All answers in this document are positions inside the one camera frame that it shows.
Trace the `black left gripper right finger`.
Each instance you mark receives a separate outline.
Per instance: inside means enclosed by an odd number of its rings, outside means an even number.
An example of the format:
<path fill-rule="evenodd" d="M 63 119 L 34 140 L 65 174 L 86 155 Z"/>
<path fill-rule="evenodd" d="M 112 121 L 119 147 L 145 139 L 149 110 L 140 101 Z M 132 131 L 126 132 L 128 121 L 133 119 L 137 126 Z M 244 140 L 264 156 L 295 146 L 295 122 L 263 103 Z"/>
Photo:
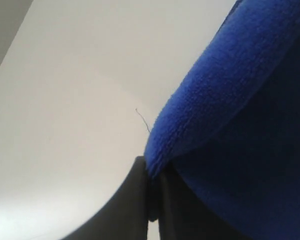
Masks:
<path fill-rule="evenodd" d="M 228 240 L 225 223 L 194 195 L 173 167 L 160 174 L 162 240 Z"/>

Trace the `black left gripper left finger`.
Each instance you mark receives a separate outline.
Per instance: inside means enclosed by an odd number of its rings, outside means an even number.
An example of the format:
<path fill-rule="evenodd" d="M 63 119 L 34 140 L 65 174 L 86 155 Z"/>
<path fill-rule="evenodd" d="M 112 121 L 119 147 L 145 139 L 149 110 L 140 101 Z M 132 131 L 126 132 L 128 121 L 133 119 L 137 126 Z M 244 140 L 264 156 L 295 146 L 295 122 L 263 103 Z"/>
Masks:
<path fill-rule="evenodd" d="M 110 200 L 65 240 L 146 240 L 148 234 L 145 158 L 135 159 L 131 170 Z"/>

